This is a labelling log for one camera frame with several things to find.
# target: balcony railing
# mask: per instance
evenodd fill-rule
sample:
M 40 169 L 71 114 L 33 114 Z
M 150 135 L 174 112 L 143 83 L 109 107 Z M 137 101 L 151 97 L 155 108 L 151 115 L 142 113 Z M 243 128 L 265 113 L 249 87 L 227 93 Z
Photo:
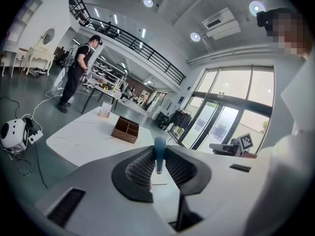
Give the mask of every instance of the balcony railing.
M 92 18 L 82 0 L 69 0 L 69 9 L 70 13 L 75 17 L 80 25 L 111 37 L 112 39 L 115 39 L 116 41 L 129 47 L 134 52 L 154 64 L 177 84 L 180 85 L 183 79 L 186 78 L 185 75 L 171 62 L 139 38 L 117 26 Z

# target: cap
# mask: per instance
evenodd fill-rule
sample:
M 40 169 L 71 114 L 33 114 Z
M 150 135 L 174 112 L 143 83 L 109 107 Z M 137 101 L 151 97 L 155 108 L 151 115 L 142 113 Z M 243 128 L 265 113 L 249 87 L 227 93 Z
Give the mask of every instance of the cap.
M 90 41 L 93 41 L 93 40 L 97 40 L 99 42 L 100 45 L 103 44 L 103 41 L 101 40 L 100 36 L 98 35 L 94 35 L 90 38 Z
M 273 22 L 278 18 L 279 13 L 293 14 L 294 12 L 288 8 L 279 8 L 274 10 L 269 10 L 267 12 L 260 11 L 257 13 L 257 25 L 258 27 L 265 27 L 267 35 L 273 36 Z

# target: black t-shirt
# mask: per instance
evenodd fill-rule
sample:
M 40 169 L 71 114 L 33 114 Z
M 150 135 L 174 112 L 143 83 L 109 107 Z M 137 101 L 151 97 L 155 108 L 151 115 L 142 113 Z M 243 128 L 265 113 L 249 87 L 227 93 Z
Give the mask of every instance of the black t-shirt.
M 85 57 L 84 57 L 83 60 L 84 60 L 85 65 L 88 65 L 88 62 L 89 62 L 89 60 L 90 60 L 90 57 L 92 56 L 92 54 L 91 54 L 91 48 L 89 47 L 89 45 L 88 45 L 88 44 L 85 44 L 85 45 L 81 46 L 81 47 L 77 50 L 77 53 L 76 53 L 75 58 L 74 58 L 74 60 L 75 60 L 74 68 L 81 68 L 81 69 L 83 69 L 82 67 L 80 67 L 80 65 L 79 65 L 78 62 L 77 62 L 77 59 L 78 59 L 79 54 L 84 54 L 84 55 L 85 55 Z

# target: gray floor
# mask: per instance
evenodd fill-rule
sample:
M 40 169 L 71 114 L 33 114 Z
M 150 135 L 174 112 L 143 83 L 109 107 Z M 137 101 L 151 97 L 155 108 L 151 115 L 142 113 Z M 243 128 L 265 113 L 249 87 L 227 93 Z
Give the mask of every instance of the gray floor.
M 40 78 L 32 77 L 30 74 L 18 74 L 17 70 L 13 73 L 13 77 L 6 72 L 3 78 L 0 78 L 0 95 L 7 96 L 20 103 L 20 108 L 17 110 L 17 117 L 20 118 L 24 114 L 32 114 L 34 108 L 41 101 L 48 99 L 45 92 L 52 88 L 53 81 L 55 80 L 59 69 L 53 65 L 50 71 L 50 76 L 42 75 Z M 86 94 L 91 93 L 91 89 L 86 89 L 84 86 L 79 86 L 78 91 Z M 39 163 L 44 180 L 48 187 L 53 186 L 63 177 L 75 170 L 77 167 L 70 162 L 64 160 L 55 154 L 46 145 L 46 140 L 56 131 L 78 118 L 81 115 L 83 106 L 88 98 L 88 95 L 75 93 L 70 102 L 72 106 L 68 109 L 67 114 L 61 113 L 56 104 L 59 100 L 58 97 L 42 103 L 35 111 L 34 119 L 43 127 L 44 136 L 37 142 L 37 151 L 39 156 Z M 110 102 L 111 99 L 105 95 L 97 102 L 98 97 L 94 96 L 90 99 L 85 113 L 101 105 L 102 101 Z M 0 127 L 8 120 L 15 119 L 14 112 L 17 104 L 7 99 L 0 101 Z M 141 126 L 150 129 L 152 137 L 165 136 L 165 132 L 156 127 L 153 120 L 145 118 L 140 113 L 127 108 L 126 106 L 118 103 L 116 110 L 113 113 L 128 118 L 134 122 L 139 123 Z M 34 169 L 30 176 L 25 177 L 19 174 L 14 163 L 10 160 L 5 151 L 1 150 L 0 163 L 3 172 L 5 173 L 12 191 L 17 198 L 22 199 L 29 204 L 33 204 L 40 196 L 47 190 L 41 182 L 38 167 L 36 164 L 36 154 L 34 145 L 28 146 L 24 158 L 29 160 Z M 22 172 L 29 170 L 29 165 L 23 161 L 17 162 Z

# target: paper sign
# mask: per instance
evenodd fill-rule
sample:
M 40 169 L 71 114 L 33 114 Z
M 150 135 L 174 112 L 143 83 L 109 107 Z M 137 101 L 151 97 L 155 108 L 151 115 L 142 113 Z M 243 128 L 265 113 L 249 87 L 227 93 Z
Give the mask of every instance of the paper sign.
M 104 101 L 101 109 L 99 110 L 98 116 L 108 118 L 111 109 L 112 109 L 112 104 L 109 104 Z

